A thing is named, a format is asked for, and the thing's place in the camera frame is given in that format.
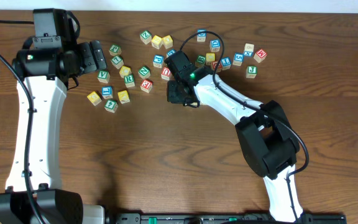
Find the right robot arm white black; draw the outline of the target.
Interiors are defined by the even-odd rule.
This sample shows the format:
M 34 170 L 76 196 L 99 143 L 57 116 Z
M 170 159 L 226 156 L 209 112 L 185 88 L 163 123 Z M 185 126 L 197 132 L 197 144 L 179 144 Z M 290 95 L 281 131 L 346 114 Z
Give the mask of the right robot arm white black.
M 165 59 L 173 75 L 167 100 L 192 108 L 206 105 L 230 121 L 248 166 L 263 178 L 269 212 L 278 222 L 297 222 L 303 209 L 294 184 L 296 154 L 304 146 L 276 101 L 252 100 L 207 66 L 196 67 L 181 50 Z

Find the green V block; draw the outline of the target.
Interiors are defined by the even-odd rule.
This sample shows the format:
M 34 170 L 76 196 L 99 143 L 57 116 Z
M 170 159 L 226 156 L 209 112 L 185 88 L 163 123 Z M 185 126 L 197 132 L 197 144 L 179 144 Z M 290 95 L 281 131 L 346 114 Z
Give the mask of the green V block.
M 110 74 L 108 71 L 100 70 L 98 73 L 98 80 L 101 83 L 109 83 Z

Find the yellow C block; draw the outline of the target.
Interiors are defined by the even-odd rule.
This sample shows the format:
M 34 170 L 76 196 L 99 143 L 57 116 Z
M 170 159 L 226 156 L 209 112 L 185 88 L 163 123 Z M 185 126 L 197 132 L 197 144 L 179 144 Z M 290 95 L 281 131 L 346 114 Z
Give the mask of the yellow C block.
M 119 71 L 119 74 L 120 74 L 121 78 L 124 78 L 125 76 L 131 75 L 132 70 L 130 67 L 123 65 Z

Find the green B block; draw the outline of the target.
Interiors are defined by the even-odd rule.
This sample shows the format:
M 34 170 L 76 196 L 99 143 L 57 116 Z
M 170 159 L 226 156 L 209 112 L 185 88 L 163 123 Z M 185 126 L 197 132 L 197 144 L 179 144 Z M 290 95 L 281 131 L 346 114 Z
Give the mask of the green B block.
M 204 55 L 198 55 L 195 61 L 195 66 L 200 68 L 204 67 L 206 63 L 206 57 Z

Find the blue P block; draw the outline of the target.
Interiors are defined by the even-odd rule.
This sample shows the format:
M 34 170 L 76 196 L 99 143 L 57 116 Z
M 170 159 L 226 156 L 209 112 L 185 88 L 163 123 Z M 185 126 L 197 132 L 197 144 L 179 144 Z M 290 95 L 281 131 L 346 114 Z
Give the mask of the blue P block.
M 162 68 L 164 62 L 164 56 L 163 55 L 155 55 L 153 59 L 153 66 L 157 68 Z

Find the blue T block left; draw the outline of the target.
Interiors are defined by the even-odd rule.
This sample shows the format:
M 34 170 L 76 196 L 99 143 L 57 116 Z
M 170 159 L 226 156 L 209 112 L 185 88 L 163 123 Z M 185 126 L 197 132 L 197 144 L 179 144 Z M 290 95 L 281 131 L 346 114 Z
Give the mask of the blue T block left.
M 102 97 L 104 99 L 110 99 L 113 98 L 113 88 L 112 86 L 104 86 L 102 87 Z

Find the green N block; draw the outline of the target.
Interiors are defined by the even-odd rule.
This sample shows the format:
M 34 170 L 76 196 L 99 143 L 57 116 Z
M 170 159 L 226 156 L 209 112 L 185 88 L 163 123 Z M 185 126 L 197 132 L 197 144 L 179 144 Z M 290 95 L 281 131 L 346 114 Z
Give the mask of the green N block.
M 138 70 L 138 74 L 141 77 L 141 79 L 145 80 L 147 78 L 150 77 L 151 72 L 150 69 L 147 66 L 142 66 L 139 70 Z

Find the blue L block centre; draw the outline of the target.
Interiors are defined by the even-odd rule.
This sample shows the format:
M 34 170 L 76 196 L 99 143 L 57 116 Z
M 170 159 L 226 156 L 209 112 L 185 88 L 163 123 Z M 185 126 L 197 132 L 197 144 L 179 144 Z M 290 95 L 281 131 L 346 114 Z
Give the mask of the blue L block centre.
M 175 50 L 175 49 L 171 49 L 171 50 L 169 50 L 169 51 L 167 52 L 167 57 L 169 57 L 169 56 L 173 55 L 175 52 L 176 52 L 176 50 Z

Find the green R block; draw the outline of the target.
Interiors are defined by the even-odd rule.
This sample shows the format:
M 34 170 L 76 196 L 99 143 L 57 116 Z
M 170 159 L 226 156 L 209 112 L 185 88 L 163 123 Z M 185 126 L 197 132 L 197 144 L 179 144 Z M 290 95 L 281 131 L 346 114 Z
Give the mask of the green R block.
M 127 88 L 131 88 L 135 86 L 135 80 L 133 75 L 124 76 L 124 83 Z

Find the yellow K block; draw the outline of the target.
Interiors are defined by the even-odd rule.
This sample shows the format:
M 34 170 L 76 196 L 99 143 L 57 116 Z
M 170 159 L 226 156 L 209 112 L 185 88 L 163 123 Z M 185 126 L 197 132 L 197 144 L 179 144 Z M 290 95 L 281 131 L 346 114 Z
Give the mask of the yellow K block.
M 117 95 L 118 95 L 118 98 L 119 98 L 119 101 L 121 102 L 121 104 L 130 102 L 130 98 L 129 98 L 129 94 L 128 94 L 127 90 L 119 91 L 117 93 Z

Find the yellow block top right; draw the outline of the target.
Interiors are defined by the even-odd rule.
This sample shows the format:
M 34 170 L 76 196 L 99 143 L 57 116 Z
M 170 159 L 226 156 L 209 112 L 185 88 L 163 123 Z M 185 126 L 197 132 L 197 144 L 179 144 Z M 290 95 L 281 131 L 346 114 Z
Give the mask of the yellow block top right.
M 165 37 L 162 38 L 162 40 L 163 40 L 163 45 L 166 49 L 173 47 L 173 39 L 170 35 L 166 35 Z

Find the green 4 block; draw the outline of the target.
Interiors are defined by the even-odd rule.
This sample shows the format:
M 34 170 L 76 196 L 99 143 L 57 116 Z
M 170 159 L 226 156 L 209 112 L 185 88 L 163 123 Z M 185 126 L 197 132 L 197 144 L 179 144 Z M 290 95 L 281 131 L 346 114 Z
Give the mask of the green 4 block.
M 104 109 L 111 113 L 115 113 L 117 107 L 118 107 L 117 102 L 114 100 L 107 100 L 106 104 L 104 105 Z

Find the blue 5 block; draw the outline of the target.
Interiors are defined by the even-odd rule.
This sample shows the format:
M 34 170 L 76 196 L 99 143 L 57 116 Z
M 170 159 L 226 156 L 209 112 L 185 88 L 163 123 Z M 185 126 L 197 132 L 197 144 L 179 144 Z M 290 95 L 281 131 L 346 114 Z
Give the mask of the blue 5 block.
M 244 61 L 244 55 L 241 53 L 235 53 L 233 58 L 233 65 L 235 66 L 241 66 Z

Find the blue X block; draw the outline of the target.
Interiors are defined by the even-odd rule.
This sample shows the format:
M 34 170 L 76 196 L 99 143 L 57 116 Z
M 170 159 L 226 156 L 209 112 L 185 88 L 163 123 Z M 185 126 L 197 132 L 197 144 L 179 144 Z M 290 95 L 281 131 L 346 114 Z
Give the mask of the blue X block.
M 254 54 L 254 44 L 246 43 L 244 46 L 244 56 L 251 57 Z

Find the red M block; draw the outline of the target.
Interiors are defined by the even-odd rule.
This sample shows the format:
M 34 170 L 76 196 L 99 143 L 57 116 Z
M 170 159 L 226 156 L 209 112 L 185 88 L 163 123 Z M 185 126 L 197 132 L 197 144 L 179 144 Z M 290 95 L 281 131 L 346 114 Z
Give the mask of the red M block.
M 267 57 L 267 53 L 265 50 L 263 49 L 259 49 L 258 51 L 256 51 L 256 53 L 254 54 L 254 59 L 260 63 L 263 60 L 265 60 L 265 58 Z

